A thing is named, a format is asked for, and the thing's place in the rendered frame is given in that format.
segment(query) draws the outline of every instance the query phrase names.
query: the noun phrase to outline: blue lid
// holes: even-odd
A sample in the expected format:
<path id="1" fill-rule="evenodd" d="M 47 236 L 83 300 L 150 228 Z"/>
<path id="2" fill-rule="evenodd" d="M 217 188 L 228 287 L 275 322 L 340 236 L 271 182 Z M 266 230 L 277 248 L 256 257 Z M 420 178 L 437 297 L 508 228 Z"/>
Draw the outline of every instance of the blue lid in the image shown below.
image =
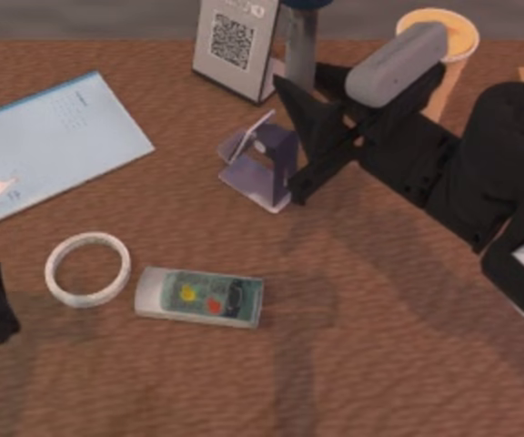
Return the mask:
<path id="1" fill-rule="evenodd" d="M 333 0 L 282 0 L 284 6 L 292 9 L 312 10 L 325 7 L 333 3 Z"/>

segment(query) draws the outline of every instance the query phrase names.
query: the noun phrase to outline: gray cylinder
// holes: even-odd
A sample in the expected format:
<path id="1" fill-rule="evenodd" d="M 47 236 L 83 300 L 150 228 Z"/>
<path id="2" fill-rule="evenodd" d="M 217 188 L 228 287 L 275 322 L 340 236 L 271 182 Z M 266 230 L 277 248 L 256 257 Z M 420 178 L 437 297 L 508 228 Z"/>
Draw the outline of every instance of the gray cylinder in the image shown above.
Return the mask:
<path id="1" fill-rule="evenodd" d="M 287 79 L 311 93 L 315 87 L 317 68 L 318 10 L 288 9 L 286 76 Z"/>

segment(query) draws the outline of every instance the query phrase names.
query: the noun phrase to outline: white ring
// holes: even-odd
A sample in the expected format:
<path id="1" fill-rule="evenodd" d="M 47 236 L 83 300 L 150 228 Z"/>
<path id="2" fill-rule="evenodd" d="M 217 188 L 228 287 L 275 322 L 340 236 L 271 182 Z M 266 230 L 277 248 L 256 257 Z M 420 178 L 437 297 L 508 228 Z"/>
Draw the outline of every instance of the white ring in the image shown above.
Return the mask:
<path id="1" fill-rule="evenodd" d="M 55 281 L 55 271 L 68 253 L 88 244 L 102 244 L 114 249 L 121 257 L 121 267 L 115 280 L 104 289 L 88 294 L 76 295 L 62 290 Z M 74 235 L 60 243 L 45 263 L 45 284 L 54 297 L 72 308 L 90 308 L 102 305 L 115 298 L 125 287 L 131 274 L 131 256 L 120 239 L 104 232 L 85 232 Z"/>

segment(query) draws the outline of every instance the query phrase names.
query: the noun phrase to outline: yellow dot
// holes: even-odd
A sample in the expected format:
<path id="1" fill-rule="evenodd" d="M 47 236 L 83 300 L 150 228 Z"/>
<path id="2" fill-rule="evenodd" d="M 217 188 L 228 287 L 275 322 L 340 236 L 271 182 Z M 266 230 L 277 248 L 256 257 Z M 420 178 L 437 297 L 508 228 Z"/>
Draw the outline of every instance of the yellow dot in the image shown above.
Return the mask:
<path id="1" fill-rule="evenodd" d="M 181 299 L 186 302 L 190 302 L 196 299 L 196 291 L 193 290 L 190 286 L 184 285 L 181 288 Z"/>

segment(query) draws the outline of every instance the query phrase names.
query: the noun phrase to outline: paper cup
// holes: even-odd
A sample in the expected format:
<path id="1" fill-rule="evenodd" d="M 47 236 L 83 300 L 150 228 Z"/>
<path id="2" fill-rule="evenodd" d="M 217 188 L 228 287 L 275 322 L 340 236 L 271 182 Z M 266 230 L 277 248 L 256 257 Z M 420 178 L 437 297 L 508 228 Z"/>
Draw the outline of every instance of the paper cup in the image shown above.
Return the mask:
<path id="1" fill-rule="evenodd" d="M 460 20 L 461 22 L 463 22 L 465 26 L 469 29 L 469 32 L 472 33 L 472 37 L 473 37 L 472 46 L 464 52 L 446 55 L 442 59 L 443 63 L 452 64 L 458 61 L 462 61 L 464 59 L 468 59 L 474 52 L 476 52 L 477 48 L 479 48 L 480 33 L 477 27 L 470 20 L 468 20 L 464 15 L 457 14 L 456 12 L 449 11 L 448 9 L 440 9 L 436 7 L 426 7 L 423 9 L 416 9 L 402 16 L 399 19 L 398 24 L 396 25 L 396 35 L 400 34 L 401 32 L 403 32 L 404 30 L 408 28 L 408 23 L 410 20 L 413 19 L 414 15 L 420 15 L 422 13 L 426 13 L 427 17 L 425 20 L 422 17 L 421 21 L 439 21 L 440 23 L 443 23 L 442 16 L 453 16 L 457 18 L 458 20 Z"/>

